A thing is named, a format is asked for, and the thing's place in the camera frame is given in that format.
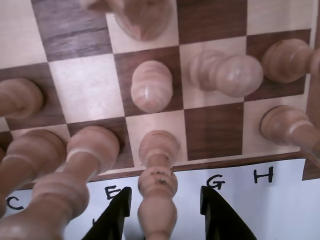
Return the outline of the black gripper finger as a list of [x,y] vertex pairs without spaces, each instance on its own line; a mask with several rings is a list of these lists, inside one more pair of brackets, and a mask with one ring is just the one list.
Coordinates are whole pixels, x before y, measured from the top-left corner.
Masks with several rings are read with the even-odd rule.
[[205,216],[207,240],[255,240],[256,236],[214,189],[202,186],[200,190],[200,214]]
[[125,218],[130,216],[132,189],[124,187],[82,238],[83,240],[121,240]]

